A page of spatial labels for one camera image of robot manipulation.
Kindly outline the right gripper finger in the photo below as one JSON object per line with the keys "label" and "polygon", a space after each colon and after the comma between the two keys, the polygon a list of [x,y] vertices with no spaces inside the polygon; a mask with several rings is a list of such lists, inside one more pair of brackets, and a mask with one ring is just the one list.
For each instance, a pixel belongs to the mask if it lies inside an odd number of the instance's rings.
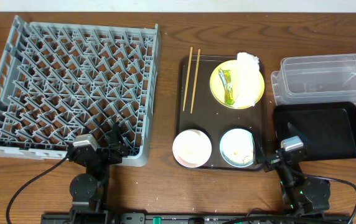
{"label": "right gripper finger", "polygon": [[261,144],[259,142],[259,140],[256,138],[256,135],[253,133],[253,142],[254,142],[254,151],[255,151],[255,159],[262,159],[264,158],[264,154],[263,154],[263,149],[261,147]]}
{"label": "right gripper finger", "polygon": [[301,133],[292,123],[288,122],[287,126],[288,126],[289,133],[292,136],[298,136],[300,139],[306,138],[305,135],[303,135],[303,133]]}

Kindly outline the light blue bowl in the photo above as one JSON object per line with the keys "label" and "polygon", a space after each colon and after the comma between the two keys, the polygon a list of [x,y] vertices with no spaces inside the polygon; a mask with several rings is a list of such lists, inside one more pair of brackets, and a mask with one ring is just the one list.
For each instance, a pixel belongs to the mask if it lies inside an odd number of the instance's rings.
{"label": "light blue bowl", "polygon": [[221,156],[226,148],[253,148],[254,150],[252,133],[240,128],[231,129],[222,136],[219,148]]}

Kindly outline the rice food scraps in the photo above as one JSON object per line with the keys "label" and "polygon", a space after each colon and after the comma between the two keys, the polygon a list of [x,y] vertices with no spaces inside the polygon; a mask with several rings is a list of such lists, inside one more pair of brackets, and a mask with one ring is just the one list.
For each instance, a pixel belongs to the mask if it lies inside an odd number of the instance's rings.
{"label": "rice food scraps", "polygon": [[222,151],[223,158],[234,167],[247,167],[253,163],[253,148],[226,148]]}

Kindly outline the yellow round plate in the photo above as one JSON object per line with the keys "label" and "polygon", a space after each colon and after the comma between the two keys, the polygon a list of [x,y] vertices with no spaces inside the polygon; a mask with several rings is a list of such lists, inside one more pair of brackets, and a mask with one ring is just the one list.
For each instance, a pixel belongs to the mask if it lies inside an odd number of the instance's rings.
{"label": "yellow round plate", "polygon": [[[233,96],[234,99],[236,100],[236,97],[238,96],[238,64],[237,64],[237,60],[229,60],[226,62],[222,62],[220,63],[212,72],[211,76],[210,76],[210,90],[212,92],[212,95],[214,96],[214,98],[221,103],[223,106],[226,106],[228,108],[231,109],[236,109],[236,110],[241,110],[241,109],[247,109],[247,108],[251,108],[252,106],[245,106],[242,108],[235,108],[233,105],[227,105],[225,104],[225,100],[224,100],[224,89],[223,89],[223,85],[222,85],[222,81],[218,75],[218,69],[221,68],[223,70],[230,70],[231,73],[231,77],[232,77],[232,83],[233,83]],[[257,104],[260,100],[261,97],[263,96],[265,90],[265,81],[264,78],[261,74],[261,72],[259,71],[258,74],[258,96],[256,98],[256,103]]]}

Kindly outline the white paper napkin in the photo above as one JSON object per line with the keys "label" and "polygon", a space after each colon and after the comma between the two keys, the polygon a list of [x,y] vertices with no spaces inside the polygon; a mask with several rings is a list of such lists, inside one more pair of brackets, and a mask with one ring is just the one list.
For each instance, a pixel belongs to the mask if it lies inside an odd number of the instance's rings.
{"label": "white paper napkin", "polygon": [[254,106],[258,96],[259,59],[252,54],[240,52],[237,54],[237,64],[238,96],[233,106],[235,108]]}

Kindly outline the green snack wrapper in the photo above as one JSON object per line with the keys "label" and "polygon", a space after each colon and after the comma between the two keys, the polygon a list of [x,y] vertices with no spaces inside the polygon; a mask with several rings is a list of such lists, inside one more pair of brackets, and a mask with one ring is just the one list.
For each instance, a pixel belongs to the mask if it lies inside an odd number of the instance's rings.
{"label": "green snack wrapper", "polygon": [[224,89],[224,100],[225,104],[233,105],[235,102],[233,96],[233,83],[230,70],[223,70],[221,68],[218,69],[218,75],[222,81],[223,89]]}

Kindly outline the wooden chopstick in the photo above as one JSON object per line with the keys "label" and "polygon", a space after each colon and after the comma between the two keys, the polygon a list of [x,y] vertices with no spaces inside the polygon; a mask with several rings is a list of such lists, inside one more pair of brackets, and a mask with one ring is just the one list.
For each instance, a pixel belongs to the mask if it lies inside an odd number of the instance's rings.
{"label": "wooden chopstick", "polygon": [[189,86],[189,78],[190,78],[190,70],[191,70],[191,63],[192,63],[192,54],[193,54],[193,47],[190,47],[190,52],[189,52],[189,59],[188,59],[188,66],[187,66],[187,75],[185,79],[185,91],[184,91],[184,102],[183,102],[183,107],[182,111],[185,111],[185,105],[187,101],[187,91],[188,91],[188,86]]}
{"label": "wooden chopstick", "polygon": [[191,114],[193,113],[193,109],[194,109],[195,92],[196,92],[196,88],[197,88],[197,78],[198,78],[199,63],[200,63],[200,53],[201,53],[201,49],[198,49],[196,68],[195,68],[194,85],[193,85],[193,90],[192,90],[192,101],[191,101],[191,107],[190,107]]}

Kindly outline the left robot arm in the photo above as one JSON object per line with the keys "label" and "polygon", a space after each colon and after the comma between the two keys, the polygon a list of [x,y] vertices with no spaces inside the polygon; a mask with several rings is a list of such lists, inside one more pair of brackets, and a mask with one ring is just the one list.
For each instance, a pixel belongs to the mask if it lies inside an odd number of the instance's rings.
{"label": "left robot arm", "polygon": [[68,160],[85,167],[85,172],[70,183],[72,207],[68,223],[119,223],[119,215],[106,202],[110,166],[122,163],[123,157],[129,154],[118,125],[119,122],[113,124],[107,148],[100,147],[92,134],[77,136],[69,146]]}

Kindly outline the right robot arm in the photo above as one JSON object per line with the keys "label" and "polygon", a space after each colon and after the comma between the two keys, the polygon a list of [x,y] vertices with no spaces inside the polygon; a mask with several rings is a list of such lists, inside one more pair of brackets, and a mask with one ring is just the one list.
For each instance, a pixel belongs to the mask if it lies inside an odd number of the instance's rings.
{"label": "right robot arm", "polygon": [[254,163],[261,164],[265,172],[278,173],[284,203],[295,215],[322,214],[330,208],[330,182],[305,176],[299,163],[307,159],[309,141],[292,123],[287,127],[291,137],[282,140],[274,154],[266,156],[257,147]]}

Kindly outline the black rectangular tray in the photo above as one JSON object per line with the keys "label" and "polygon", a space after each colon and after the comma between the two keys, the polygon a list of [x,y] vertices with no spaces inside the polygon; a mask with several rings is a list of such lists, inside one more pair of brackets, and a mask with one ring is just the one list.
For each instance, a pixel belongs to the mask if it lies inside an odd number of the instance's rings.
{"label": "black rectangular tray", "polygon": [[351,102],[279,105],[273,112],[279,142],[292,123],[309,141],[306,161],[356,159],[356,106]]}

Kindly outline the dark brown serving tray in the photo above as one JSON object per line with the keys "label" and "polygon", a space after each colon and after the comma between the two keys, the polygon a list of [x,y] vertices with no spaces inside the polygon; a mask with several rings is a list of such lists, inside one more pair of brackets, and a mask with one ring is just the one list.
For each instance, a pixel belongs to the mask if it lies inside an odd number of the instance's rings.
{"label": "dark brown serving tray", "polygon": [[263,95],[254,107],[247,109],[236,110],[223,106],[212,95],[210,76],[220,63],[233,60],[234,58],[232,56],[202,55],[200,56],[194,109],[191,114],[190,105],[194,83],[193,77],[197,61],[197,56],[193,55],[187,101],[185,111],[182,111],[188,59],[188,56],[185,56],[179,64],[176,134],[187,129],[197,129],[209,137],[212,143],[212,153],[210,159],[200,167],[201,169],[239,170],[245,172],[261,171],[263,169],[261,164],[252,164],[244,168],[233,167],[228,164],[221,156],[219,142],[225,132],[233,128],[244,128],[256,135],[263,152],[267,153],[268,115],[266,96]]}

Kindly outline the white round bowl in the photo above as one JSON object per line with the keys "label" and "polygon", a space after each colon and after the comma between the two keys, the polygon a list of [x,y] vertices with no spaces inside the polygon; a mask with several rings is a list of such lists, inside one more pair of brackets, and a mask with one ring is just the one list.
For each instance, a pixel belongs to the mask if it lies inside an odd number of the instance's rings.
{"label": "white round bowl", "polygon": [[197,168],[210,159],[212,143],[204,132],[188,129],[176,136],[172,144],[172,153],[180,165]]}

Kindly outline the clear plastic bin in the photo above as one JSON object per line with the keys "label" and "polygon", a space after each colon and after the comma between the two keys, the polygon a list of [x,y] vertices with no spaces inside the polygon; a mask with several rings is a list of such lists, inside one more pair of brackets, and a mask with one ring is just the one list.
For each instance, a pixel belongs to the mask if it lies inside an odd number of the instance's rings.
{"label": "clear plastic bin", "polygon": [[277,105],[356,104],[356,54],[288,57],[271,74]]}

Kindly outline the grey plastic dish rack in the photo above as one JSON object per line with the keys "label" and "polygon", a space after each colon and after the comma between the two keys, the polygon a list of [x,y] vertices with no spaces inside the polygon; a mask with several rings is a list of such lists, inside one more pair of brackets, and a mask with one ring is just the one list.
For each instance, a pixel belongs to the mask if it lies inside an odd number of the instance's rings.
{"label": "grey plastic dish rack", "polygon": [[161,56],[158,27],[25,22],[0,60],[0,157],[61,159],[81,134],[111,146],[115,123],[125,166],[149,159]]}

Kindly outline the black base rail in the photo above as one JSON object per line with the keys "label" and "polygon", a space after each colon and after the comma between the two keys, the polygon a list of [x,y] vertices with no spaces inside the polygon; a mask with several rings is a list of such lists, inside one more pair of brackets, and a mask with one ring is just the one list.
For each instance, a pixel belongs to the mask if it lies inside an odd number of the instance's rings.
{"label": "black base rail", "polygon": [[[119,224],[221,224],[226,223],[238,218],[254,218],[257,216],[271,217],[271,214],[252,213],[250,215],[177,215],[177,214],[152,214],[146,215],[143,213],[122,213],[119,215],[95,215],[95,214],[43,214],[40,223],[46,224],[68,224],[68,223],[119,223]],[[343,215],[308,215],[302,218],[312,218],[317,220],[318,223],[348,223],[350,217]],[[310,223],[284,220],[250,220],[240,221],[238,223]]]}

